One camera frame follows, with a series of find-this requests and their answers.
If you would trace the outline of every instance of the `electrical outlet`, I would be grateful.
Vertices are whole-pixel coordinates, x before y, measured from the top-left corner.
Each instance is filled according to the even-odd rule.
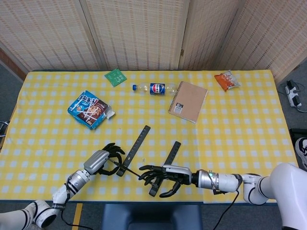
[[[286,82],[285,91],[288,96],[288,100],[291,107],[301,107],[302,103],[299,100],[298,94],[296,92],[295,83],[292,80]]]

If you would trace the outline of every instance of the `gray carpet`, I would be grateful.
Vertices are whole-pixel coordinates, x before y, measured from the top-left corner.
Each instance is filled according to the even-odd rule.
[[[293,79],[295,82],[301,83],[307,88],[307,62],[301,64],[287,78]],[[10,118],[14,109],[21,83],[8,71],[0,66],[0,120]],[[307,110],[307,89],[300,87],[299,96],[302,102],[302,109]],[[284,93],[282,85],[278,86],[278,90]],[[283,107],[283,112],[287,121],[288,128],[307,128],[307,114],[303,114],[291,108],[286,95],[279,94]],[[13,211],[24,208],[26,203],[1,202],[0,212]],[[69,203],[65,209],[65,218],[68,222],[73,222],[76,204]],[[226,205],[203,205],[202,219],[204,230],[211,230],[219,216],[227,208]],[[97,230],[101,225],[101,217],[104,205],[99,203],[86,203],[83,205],[80,224],[92,227]],[[219,230],[280,230],[282,226],[281,216],[276,205],[250,206],[250,205],[234,205],[225,214],[219,227]],[[71,227],[66,226],[60,218],[47,230],[69,230]]]

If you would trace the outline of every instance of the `plastic bottle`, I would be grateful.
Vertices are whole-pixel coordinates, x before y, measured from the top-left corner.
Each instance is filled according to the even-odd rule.
[[[178,86],[172,83],[141,83],[133,85],[132,89],[139,92],[149,92],[151,95],[174,95]]]

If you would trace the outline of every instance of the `spiral notebook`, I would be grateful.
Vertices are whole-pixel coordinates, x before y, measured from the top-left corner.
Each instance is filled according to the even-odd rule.
[[[182,81],[168,112],[196,123],[208,90]]]

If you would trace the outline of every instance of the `yellow checkered tablecloth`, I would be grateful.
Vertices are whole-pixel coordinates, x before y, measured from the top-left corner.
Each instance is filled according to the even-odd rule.
[[[96,150],[116,142],[128,153],[145,125],[151,130],[130,165],[138,173],[140,166],[162,165],[176,140],[182,145],[173,164],[193,172],[269,175],[281,162],[296,164],[271,72],[232,71],[241,87],[228,92],[214,79],[221,72],[123,71],[127,80],[115,88],[104,77],[107,72],[30,72],[0,153],[0,199],[50,200]],[[141,82],[180,81],[209,90],[196,124],[167,112],[171,96],[132,91]],[[84,90],[116,112],[96,130],[67,113]],[[164,181],[159,193],[172,184]],[[123,177],[96,175],[73,200],[230,202],[234,197],[194,185],[183,185],[167,199],[151,197],[149,190],[129,172]]]

